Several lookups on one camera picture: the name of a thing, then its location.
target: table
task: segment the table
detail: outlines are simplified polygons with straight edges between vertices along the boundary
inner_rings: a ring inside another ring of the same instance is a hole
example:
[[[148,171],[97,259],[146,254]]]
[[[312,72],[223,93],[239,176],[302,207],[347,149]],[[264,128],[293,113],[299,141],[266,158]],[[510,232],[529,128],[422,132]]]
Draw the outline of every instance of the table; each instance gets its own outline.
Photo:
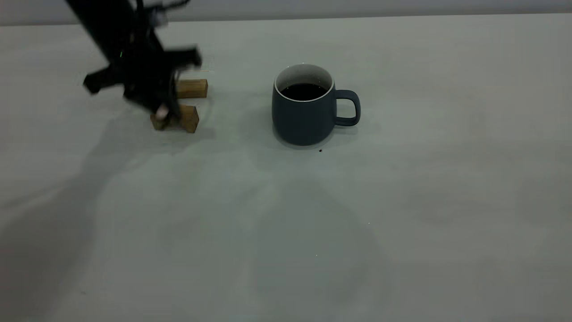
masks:
[[[0,28],[0,320],[572,321],[571,30],[173,23],[210,85],[191,135],[90,97],[106,62],[81,27]],[[300,62],[363,114],[295,149],[270,103]]]

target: black coffee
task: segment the black coffee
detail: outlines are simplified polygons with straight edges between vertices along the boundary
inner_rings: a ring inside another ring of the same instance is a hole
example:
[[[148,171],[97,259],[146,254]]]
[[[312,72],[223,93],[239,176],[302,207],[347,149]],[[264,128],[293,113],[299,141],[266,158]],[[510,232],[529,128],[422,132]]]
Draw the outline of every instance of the black coffee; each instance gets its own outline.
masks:
[[[318,85],[295,84],[286,87],[280,93],[282,93],[282,95],[292,100],[310,101],[322,96],[326,92],[327,90],[323,89],[322,87],[319,87]]]

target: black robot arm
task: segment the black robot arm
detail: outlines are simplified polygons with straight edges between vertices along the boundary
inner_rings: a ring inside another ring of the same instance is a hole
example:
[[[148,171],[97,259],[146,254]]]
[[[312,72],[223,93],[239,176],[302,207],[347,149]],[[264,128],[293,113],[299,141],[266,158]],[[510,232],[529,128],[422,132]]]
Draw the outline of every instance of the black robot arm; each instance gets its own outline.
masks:
[[[154,27],[158,14],[190,0],[150,7],[137,0],[137,10],[128,0],[66,1],[109,61],[107,68],[87,75],[84,86],[96,94],[122,84],[126,99],[151,113],[163,105],[170,116],[180,117],[174,74],[186,66],[201,66],[202,58],[196,47],[163,50]]]

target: wooden blocks stack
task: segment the wooden blocks stack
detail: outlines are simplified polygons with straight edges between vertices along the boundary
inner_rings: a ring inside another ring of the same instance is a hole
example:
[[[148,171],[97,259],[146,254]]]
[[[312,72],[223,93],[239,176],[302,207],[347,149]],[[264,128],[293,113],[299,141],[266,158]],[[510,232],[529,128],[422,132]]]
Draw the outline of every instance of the wooden blocks stack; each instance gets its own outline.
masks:
[[[209,84],[206,80],[182,80],[177,83],[177,98],[203,98],[206,97],[208,88]],[[187,132],[194,133],[197,130],[199,121],[197,108],[190,105],[180,105],[180,109],[180,119],[167,117],[165,120],[158,120],[154,114],[151,114],[151,123],[153,124],[153,128],[158,131],[162,131],[167,126],[179,124]]]

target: mug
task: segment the mug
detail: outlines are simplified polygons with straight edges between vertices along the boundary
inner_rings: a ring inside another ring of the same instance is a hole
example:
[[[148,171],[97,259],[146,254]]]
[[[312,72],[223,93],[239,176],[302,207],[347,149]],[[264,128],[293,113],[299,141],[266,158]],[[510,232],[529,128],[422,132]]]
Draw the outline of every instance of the mug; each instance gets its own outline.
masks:
[[[338,117],[338,99],[351,100],[356,116]],[[311,64],[289,66],[274,80],[272,122],[278,135],[288,143],[297,146],[316,144],[327,138],[335,125],[356,125],[361,109],[358,95],[353,91],[336,90],[333,77],[322,67]]]

